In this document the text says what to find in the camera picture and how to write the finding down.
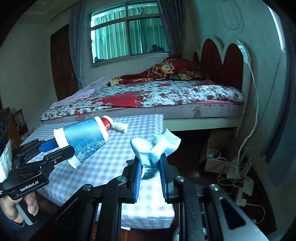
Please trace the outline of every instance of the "white label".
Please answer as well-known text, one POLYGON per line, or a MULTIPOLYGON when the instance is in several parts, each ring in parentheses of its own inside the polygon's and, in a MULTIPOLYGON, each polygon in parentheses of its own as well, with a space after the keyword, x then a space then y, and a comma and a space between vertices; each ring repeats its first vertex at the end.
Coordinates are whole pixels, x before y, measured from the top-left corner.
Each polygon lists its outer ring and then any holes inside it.
POLYGON ((25 190, 27 190, 27 189, 29 189, 29 188, 31 188, 31 187, 37 185, 37 184, 39 184, 38 181, 36 181, 35 183, 32 183, 32 184, 30 184, 30 185, 28 185, 28 186, 25 186, 24 188, 21 188, 20 191, 23 192, 23 191, 25 191, 25 190))

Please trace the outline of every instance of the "wooden headboard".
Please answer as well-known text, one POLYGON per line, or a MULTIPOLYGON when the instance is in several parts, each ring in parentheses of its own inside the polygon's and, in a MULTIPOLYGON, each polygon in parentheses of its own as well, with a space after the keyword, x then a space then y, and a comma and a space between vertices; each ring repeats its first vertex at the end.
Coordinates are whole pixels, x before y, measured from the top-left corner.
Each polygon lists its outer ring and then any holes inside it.
POLYGON ((240 41, 231 41, 223 47, 217 38, 209 37, 202 49, 194 53, 194 62, 205 68, 212 81, 240 90, 247 102, 251 74, 247 62, 251 65, 251 59, 240 41))

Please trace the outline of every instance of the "screw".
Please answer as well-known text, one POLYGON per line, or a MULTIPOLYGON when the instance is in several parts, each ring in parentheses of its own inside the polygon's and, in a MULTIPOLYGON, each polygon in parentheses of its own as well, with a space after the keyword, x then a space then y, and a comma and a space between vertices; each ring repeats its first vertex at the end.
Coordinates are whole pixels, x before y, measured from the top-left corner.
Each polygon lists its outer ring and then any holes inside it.
POLYGON ((219 186, 217 184, 211 184, 210 185, 210 189, 213 191, 218 191, 219 190, 219 186))
POLYGON ((181 182, 183 182, 184 180, 185 180, 185 178, 184 178, 183 176, 180 176, 180 175, 179 175, 179 176, 176 176, 176 181, 177 181, 177 182, 180 182, 180 183, 181 183, 181 182))
POLYGON ((85 184, 85 185, 83 185, 82 189, 83 189, 83 191, 87 192, 87 191, 91 190, 91 185, 85 184))
POLYGON ((117 178, 117 181, 119 181, 119 182, 124 182, 126 180, 126 177, 125 176, 119 176, 118 178, 117 178))

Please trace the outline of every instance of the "checkered tablecloth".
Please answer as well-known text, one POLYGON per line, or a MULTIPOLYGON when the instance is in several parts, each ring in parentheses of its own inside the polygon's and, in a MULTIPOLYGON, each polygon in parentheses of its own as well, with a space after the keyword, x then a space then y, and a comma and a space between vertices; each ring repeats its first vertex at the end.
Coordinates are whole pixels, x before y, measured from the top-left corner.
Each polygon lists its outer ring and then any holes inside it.
MULTIPOLYGON (((67 161, 55 165, 49 176, 50 183, 38 190, 48 200, 62 206, 81 186, 90 183, 93 186, 106 184, 120 176, 126 160, 134 159, 130 140, 141 137, 152 141, 163 130, 163 115, 140 115, 114 118, 114 121, 128 123, 128 132, 108 130, 110 141, 90 156, 77 169, 67 161)), ((54 137, 53 129, 71 123, 45 124, 34 131, 24 143, 34 139, 49 140, 54 137)), ((41 160, 41 153, 32 161, 41 160)), ((140 229, 169 228, 175 217, 171 204, 164 201, 160 177, 142 180, 139 198, 136 204, 122 204, 121 225, 140 229)))

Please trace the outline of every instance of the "blue gripper pad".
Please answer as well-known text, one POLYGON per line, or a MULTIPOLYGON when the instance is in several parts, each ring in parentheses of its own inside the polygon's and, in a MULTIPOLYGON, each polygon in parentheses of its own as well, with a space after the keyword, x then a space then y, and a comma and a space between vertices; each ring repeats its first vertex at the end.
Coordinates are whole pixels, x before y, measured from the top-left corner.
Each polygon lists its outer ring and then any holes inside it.
POLYGON ((141 182, 141 176, 142 176, 142 165, 139 161, 135 161, 134 165, 136 165, 136 176, 134 180, 134 189, 133 189, 133 201, 137 202, 139 197, 139 191, 140 191, 140 182, 141 182))
POLYGON ((163 155, 159 159, 159 174, 160 174, 161 187, 163 190, 163 198, 167 202, 167 200, 168 200, 168 182, 167 182, 167 177, 165 176, 165 169, 164 169, 162 158, 163 158, 163 155))

